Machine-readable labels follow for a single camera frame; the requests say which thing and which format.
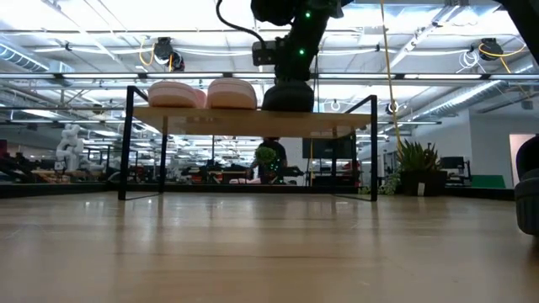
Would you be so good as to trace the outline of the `pink slide sandal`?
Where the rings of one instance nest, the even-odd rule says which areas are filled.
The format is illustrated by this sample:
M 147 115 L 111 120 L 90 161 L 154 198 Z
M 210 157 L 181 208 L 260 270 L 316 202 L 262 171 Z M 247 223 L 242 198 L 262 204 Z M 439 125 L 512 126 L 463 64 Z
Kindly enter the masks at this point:
M 256 109 L 257 97 L 253 86 L 237 78 L 220 78 L 208 87 L 208 109 Z
M 156 82 L 148 89 L 148 104 L 151 107 L 203 109 L 206 94 L 181 82 Z

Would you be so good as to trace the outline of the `wooden shelf black metal legs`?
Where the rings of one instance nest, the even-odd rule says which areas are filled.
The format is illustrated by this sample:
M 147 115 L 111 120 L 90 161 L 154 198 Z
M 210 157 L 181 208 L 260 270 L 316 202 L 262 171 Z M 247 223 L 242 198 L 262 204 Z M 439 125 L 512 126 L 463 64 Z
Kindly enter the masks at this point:
M 324 114 L 275 112 L 247 109 L 190 109 L 164 107 L 136 107 L 135 96 L 148 100 L 139 88 L 130 85 L 126 89 L 125 123 L 122 139 L 120 185 L 117 197 L 125 200 L 128 185 L 131 129 L 134 119 L 160 130 L 162 133 L 160 156 L 160 179 L 157 191 L 165 191 L 165 161 L 168 137 L 187 136 L 257 136 L 336 139 L 366 126 L 371 127 L 371 155 L 376 156 L 377 143 L 377 96 L 370 95 L 353 109 L 363 104 L 371 105 L 369 114 Z

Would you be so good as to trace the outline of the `person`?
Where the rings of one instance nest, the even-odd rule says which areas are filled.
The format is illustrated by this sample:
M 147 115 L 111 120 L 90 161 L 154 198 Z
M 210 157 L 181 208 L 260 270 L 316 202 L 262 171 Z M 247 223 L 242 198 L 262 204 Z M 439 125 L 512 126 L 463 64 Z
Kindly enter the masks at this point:
M 264 137 L 254 153 L 250 169 L 257 168 L 262 184 L 281 183 L 282 171 L 287 166 L 286 149 L 279 137 Z

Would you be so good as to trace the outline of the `round green potted plant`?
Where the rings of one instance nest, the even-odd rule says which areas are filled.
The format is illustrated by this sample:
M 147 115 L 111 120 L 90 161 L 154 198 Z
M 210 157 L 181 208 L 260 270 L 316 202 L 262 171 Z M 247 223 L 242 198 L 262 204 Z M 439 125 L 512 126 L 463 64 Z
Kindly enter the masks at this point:
M 279 161 L 275 150 L 261 146 L 255 151 L 261 183 L 269 184 L 277 176 Z

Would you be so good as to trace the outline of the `green succulent in black pot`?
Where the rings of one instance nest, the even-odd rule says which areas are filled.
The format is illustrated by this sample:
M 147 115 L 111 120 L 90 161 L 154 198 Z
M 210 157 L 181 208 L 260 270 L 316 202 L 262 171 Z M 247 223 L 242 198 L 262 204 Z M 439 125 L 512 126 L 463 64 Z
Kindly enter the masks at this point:
M 397 150 L 397 160 L 395 171 L 378 187 L 379 194 L 431 197 L 444 193 L 447 172 L 440 167 L 435 145 L 423 147 L 419 142 L 404 140 Z

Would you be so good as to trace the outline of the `green board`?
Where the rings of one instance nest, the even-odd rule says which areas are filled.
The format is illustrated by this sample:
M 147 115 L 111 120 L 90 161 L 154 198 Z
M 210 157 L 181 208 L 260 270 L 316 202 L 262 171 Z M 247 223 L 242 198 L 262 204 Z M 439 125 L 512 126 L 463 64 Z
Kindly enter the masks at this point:
M 504 189 L 505 182 L 502 175 L 472 175 L 471 186 L 483 189 Z

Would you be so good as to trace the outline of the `white humanoid robot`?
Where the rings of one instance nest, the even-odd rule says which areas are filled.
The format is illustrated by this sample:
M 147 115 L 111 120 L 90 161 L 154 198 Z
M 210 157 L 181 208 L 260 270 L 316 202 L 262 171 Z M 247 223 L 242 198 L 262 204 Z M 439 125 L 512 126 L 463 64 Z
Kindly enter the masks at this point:
M 80 155 L 83 152 L 83 140 L 78 138 L 80 126 L 65 125 L 61 132 L 61 141 L 56 147 L 56 171 L 71 172 L 79 169 Z

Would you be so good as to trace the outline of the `black wall screen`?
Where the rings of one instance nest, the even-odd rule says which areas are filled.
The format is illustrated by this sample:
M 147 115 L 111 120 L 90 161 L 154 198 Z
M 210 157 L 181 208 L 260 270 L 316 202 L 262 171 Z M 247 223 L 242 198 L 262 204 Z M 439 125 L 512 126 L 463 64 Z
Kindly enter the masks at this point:
M 351 159 L 355 142 L 350 137 L 338 139 L 302 139 L 302 157 L 314 159 Z

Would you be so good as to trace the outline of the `black aluminium rig frame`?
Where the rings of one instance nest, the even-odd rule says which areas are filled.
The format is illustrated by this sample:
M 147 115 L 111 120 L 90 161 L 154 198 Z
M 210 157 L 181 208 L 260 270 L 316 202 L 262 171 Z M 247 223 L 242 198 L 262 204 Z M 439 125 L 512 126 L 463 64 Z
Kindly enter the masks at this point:
M 114 183 L 0 183 L 0 199 L 31 196 L 90 194 L 105 191 L 118 191 Z M 174 193 L 234 193 L 234 194 L 357 194 L 353 187 L 301 187 L 293 185 L 228 185 L 228 184 L 166 184 L 165 192 Z M 475 199 L 514 200 L 513 189 L 484 189 L 449 187 L 440 192 L 444 196 Z

